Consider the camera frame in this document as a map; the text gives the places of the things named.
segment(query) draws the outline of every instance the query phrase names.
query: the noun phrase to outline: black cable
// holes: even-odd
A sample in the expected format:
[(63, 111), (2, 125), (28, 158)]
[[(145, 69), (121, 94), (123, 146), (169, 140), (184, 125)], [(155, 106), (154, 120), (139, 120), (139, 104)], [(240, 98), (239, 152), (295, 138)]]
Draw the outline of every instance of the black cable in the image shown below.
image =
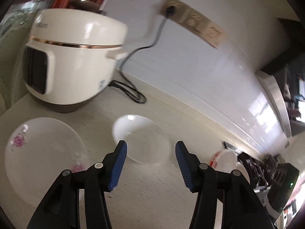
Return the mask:
[(145, 95), (143, 95), (136, 87), (135, 85), (129, 81), (129, 79), (123, 74), (123, 67), (125, 65), (125, 63), (130, 59), (130, 57), (135, 54), (137, 51), (139, 50), (143, 50), (143, 49), (148, 49), (148, 48), (151, 48), (151, 47), (154, 47), (158, 41), (159, 41), (159, 38), (160, 38), (160, 35), (161, 35), (161, 32), (162, 32), (162, 29), (164, 27), (164, 24), (166, 22), (166, 20), (172, 16), (173, 14), (175, 14), (175, 7), (174, 6), (171, 6), (171, 7), (168, 7), (166, 9), (166, 17), (163, 19), (163, 21), (161, 22), (159, 28), (158, 28), (158, 32), (157, 32), (157, 35), (155, 37), (155, 40), (154, 42), (149, 45), (149, 46), (144, 46), (144, 47), (140, 47), (140, 48), (137, 48), (135, 50), (133, 50), (131, 53), (128, 54), (128, 56), (121, 62), (120, 64), (120, 67), (119, 67), (119, 73), (120, 75), (122, 76), (122, 78), (127, 82), (129, 83), (130, 85), (126, 84), (126, 83), (123, 83), (123, 82), (120, 82), (120, 81), (117, 81), (117, 80), (112, 80), (108, 86), (110, 87), (116, 87), (120, 90), (122, 90), (130, 99), (132, 99), (134, 102), (136, 103), (139, 103), (139, 104), (144, 104), (147, 102), (147, 98), (145, 97)]

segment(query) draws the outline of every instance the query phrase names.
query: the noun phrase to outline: speckled counter surface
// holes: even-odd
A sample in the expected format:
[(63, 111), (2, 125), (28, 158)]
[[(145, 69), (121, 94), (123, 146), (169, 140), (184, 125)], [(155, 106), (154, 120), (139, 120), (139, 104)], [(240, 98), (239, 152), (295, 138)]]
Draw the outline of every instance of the speckled counter surface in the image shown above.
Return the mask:
[[(32, 118), (59, 119), (80, 135), (93, 164), (115, 148), (112, 125), (126, 114), (152, 119), (169, 135), (173, 149), (178, 140), (183, 140), (201, 162), (208, 162), (214, 153), (223, 149), (219, 135), (209, 125), (150, 96), (147, 104), (140, 105), (119, 90), (106, 88), (80, 110), (60, 114), (47, 110), (26, 95), (0, 118), (0, 204), (17, 229), (26, 228), (35, 208), (19, 198), (6, 176), (5, 146), (14, 129)], [(113, 228), (185, 229), (191, 221), (196, 194), (185, 187), (172, 151), (170, 159), (161, 165), (137, 164), (127, 158), (118, 186), (112, 193), (106, 193), (106, 201)], [(215, 228), (220, 228), (221, 210), (219, 204)], [(80, 217), (85, 228), (83, 201)]]

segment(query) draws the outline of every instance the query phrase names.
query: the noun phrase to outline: silver bolt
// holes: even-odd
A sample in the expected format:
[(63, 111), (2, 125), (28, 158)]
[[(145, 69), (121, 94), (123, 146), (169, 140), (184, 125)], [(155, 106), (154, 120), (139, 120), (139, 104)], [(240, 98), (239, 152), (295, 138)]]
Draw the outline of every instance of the silver bolt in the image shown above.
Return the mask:
[(94, 167), (95, 167), (96, 169), (100, 169), (101, 167), (103, 167), (103, 164), (102, 164), (102, 163), (96, 163), (96, 164), (94, 165)]
[(70, 171), (69, 171), (68, 169), (65, 169), (65, 170), (62, 172), (62, 175), (63, 175), (64, 177), (66, 177), (66, 176), (70, 175)]
[(207, 169), (207, 168), (208, 168), (208, 165), (207, 165), (207, 164), (200, 164), (200, 165), (199, 165), (199, 168), (200, 168), (200, 169)]
[(240, 176), (240, 171), (239, 170), (233, 170), (233, 175), (235, 175), (236, 177)]

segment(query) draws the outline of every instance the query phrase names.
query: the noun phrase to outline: wall socket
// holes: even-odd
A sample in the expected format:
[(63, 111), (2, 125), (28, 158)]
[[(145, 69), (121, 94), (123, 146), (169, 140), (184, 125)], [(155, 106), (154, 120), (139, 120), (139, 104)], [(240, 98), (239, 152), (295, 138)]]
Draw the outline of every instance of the wall socket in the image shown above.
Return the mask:
[(169, 6), (176, 7), (176, 13), (170, 17), (171, 20), (218, 48), (225, 38), (225, 32), (219, 25), (179, 0), (166, 0), (161, 14), (165, 15)]

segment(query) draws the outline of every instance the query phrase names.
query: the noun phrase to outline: rice cooker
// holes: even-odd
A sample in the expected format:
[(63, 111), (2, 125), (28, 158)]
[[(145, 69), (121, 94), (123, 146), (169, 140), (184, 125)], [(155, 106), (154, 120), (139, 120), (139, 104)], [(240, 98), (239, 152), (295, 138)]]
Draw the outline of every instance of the rice cooker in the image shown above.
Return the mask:
[(127, 26), (77, 9), (45, 9), (33, 23), (23, 55), (28, 91), (59, 112), (79, 108), (111, 81)]

